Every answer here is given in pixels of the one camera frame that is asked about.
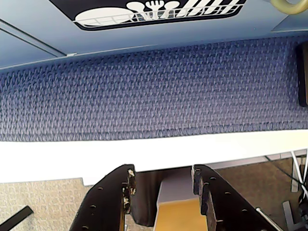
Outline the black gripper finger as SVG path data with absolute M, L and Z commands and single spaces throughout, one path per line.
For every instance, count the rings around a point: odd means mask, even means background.
M 117 167 L 85 195 L 71 224 L 71 231 L 123 231 L 136 193 L 135 167 Z
M 219 173 L 206 165 L 192 166 L 193 193 L 209 231 L 274 231 L 256 209 Z

